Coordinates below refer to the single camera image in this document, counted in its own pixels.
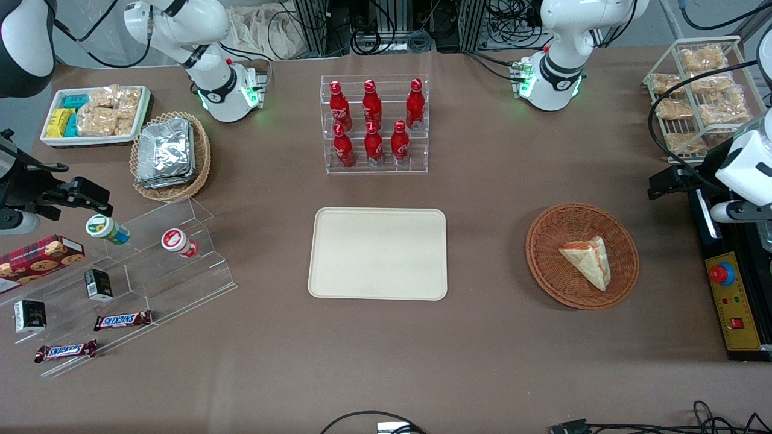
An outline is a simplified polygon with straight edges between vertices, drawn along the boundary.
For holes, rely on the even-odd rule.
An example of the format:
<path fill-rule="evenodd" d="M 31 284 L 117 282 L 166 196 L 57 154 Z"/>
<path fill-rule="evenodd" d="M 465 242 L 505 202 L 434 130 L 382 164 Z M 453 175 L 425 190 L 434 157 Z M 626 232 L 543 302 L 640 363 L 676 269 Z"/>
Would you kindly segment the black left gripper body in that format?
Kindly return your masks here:
<path fill-rule="evenodd" d="M 702 190 L 705 196 L 725 194 L 726 185 L 716 177 L 720 165 L 722 165 L 720 160 L 704 160 L 697 166 L 683 165 L 682 178 L 686 185 L 685 191 Z"/>

